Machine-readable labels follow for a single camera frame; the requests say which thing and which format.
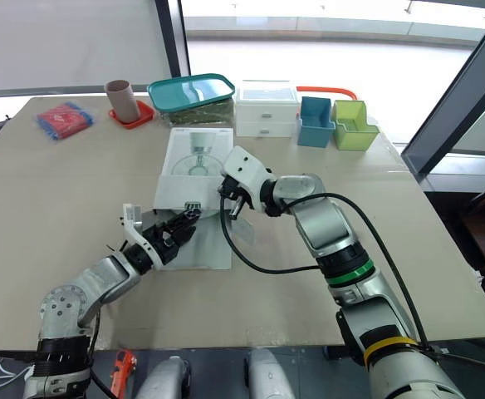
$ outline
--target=transparent plastic bag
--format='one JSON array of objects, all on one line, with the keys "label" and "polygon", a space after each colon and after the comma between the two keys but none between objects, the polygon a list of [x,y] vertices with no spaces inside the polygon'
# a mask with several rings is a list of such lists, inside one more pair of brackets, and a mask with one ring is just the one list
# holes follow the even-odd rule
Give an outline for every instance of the transparent plastic bag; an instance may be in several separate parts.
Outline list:
[{"label": "transparent plastic bag", "polygon": [[53,140],[63,140],[93,125],[94,117],[92,112],[68,101],[38,114],[36,122]]}]

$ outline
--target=green ring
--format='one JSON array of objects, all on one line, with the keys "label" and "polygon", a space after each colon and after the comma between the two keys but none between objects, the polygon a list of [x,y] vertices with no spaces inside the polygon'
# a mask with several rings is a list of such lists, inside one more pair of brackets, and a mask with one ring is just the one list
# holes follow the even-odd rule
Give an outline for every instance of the green ring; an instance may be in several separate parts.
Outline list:
[{"label": "green ring", "polygon": [[368,262],[366,262],[359,268],[356,268],[353,272],[342,274],[341,276],[338,276],[338,277],[328,278],[327,283],[329,285],[338,285],[338,284],[347,283],[348,281],[351,281],[355,278],[358,278],[368,273],[373,267],[374,267],[374,262],[372,262],[372,259],[370,259]]}]

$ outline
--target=small drawer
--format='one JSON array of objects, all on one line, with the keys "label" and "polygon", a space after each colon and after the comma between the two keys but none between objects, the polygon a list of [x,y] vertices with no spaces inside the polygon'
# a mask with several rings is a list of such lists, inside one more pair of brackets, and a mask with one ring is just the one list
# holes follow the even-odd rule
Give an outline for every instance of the small drawer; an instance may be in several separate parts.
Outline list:
[{"label": "small drawer", "polygon": [[298,106],[279,106],[263,104],[256,106],[238,105],[235,108],[235,119],[241,123],[245,122],[273,122],[292,123],[296,120]]},{"label": "small drawer", "polygon": [[237,123],[235,135],[241,137],[291,137],[297,126],[297,121],[293,123]]}]

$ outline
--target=orange coaster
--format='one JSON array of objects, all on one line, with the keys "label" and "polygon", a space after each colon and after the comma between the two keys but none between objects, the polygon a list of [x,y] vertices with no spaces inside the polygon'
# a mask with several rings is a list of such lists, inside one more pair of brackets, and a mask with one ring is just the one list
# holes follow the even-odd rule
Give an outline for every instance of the orange coaster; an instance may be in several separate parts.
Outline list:
[{"label": "orange coaster", "polygon": [[115,111],[111,110],[108,112],[108,115],[117,122],[119,125],[123,126],[125,129],[134,129],[137,126],[141,126],[144,123],[151,121],[154,119],[154,115],[156,114],[154,109],[147,106],[144,102],[137,100],[137,106],[140,109],[140,118],[137,121],[133,121],[131,123],[123,123],[117,119],[117,115]]}]

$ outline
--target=table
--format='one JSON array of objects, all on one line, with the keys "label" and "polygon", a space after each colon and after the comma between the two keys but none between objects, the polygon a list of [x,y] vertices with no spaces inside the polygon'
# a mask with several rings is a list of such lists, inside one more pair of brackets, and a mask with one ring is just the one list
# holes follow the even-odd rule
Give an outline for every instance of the table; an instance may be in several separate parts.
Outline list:
[{"label": "table", "polygon": [[[123,239],[124,202],[152,204],[169,128],[132,131],[107,115],[105,97],[73,98],[96,123],[53,142],[34,116],[64,101],[33,98],[0,132],[0,349],[34,349],[40,301]],[[485,296],[394,147],[380,135],[365,152],[236,138],[277,175],[312,172],[372,219],[394,256],[432,340],[485,336]],[[398,291],[375,241],[343,207],[360,241]],[[257,264],[314,264],[289,216],[249,209],[256,244],[237,244]],[[147,273],[102,312],[98,348],[341,344],[337,306],[319,271],[263,275],[233,257],[228,271]]]}]

